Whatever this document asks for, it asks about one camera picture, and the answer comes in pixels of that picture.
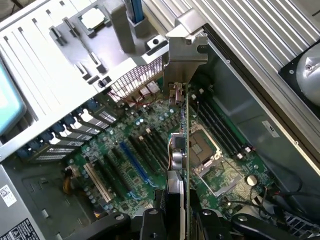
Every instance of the green circuit board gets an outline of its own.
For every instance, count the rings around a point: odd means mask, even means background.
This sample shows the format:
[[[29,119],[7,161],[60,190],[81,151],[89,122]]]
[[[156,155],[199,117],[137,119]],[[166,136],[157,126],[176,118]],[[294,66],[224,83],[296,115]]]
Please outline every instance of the green circuit board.
[[[245,143],[246,139],[214,102],[213,98],[212,104],[238,139]],[[170,108],[169,102],[162,100],[162,96],[159,93],[156,101],[153,101],[150,105],[140,104],[128,109],[125,116],[114,126],[110,126],[105,132],[99,134],[97,138],[82,146],[81,152],[73,156],[72,160],[68,161],[68,164],[78,168],[81,173],[78,180],[84,189],[89,189],[90,195],[94,199],[94,205],[103,206],[107,212],[120,211],[130,216],[134,216],[137,212],[153,206],[154,190],[165,188],[166,164],[168,164],[166,163],[168,152],[165,146],[167,145],[168,135],[179,132],[181,129],[180,117],[180,110]],[[208,133],[210,132],[205,123],[198,118],[196,110],[190,108],[189,118],[191,123],[200,124]],[[128,141],[129,137],[135,139],[145,156],[142,156],[141,152],[138,152],[133,144]],[[214,135],[210,134],[210,137],[219,144]],[[215,151],[215,146],[205,134],[203,138]],[[137,169],[135,163],[132,162],[131,157],[126,154],[122,147],[122,142],[134,156],[136,163],[145,173],[144,176]],[[218,209],[228,218],[230,217],[228,215],[231,212],[230,209],[238,206],[234,204],[231,206],[226,205],[226,200],[249,201],[261,193],[264,190],[264,186],[270,186],[273,181],[269,177],[268,170],[262,160],[254,151],[245,154],[243,159],[235,159],[226,154],[223,148],[221,149],[220,162],[210,168],[210,171],[202,178],[206,184],[194,173],[196,166],[190,166],[192,172],[191,187],[196,189],[201,205],[204,208]],[[114,151],[117,151],[120,157],[115,156]],[[134,197],[128,195],[128,190],[119,181],[114,169],[108,165],[105,156],[114,163],[118,174],[123,176]],[[97,171],[97,175],[100,176],[105,187],[113,195],[113,199],[108,203],[104,201],[84,169],[86,163],[91,162],[95,165],[97,161],[104,168],[104,174],[107,174],[113,182],[112,187],[109,184],[110,179],[105,180],[102,172],[100,170]],[[248,175],[253,175],[257,178],[258,184],[256,186],[252,187],[247,184],[246,177]],[[218,192],[221,188],[228,188],[231,185],[233,187],[219,196],[213,194],[213,192]]]

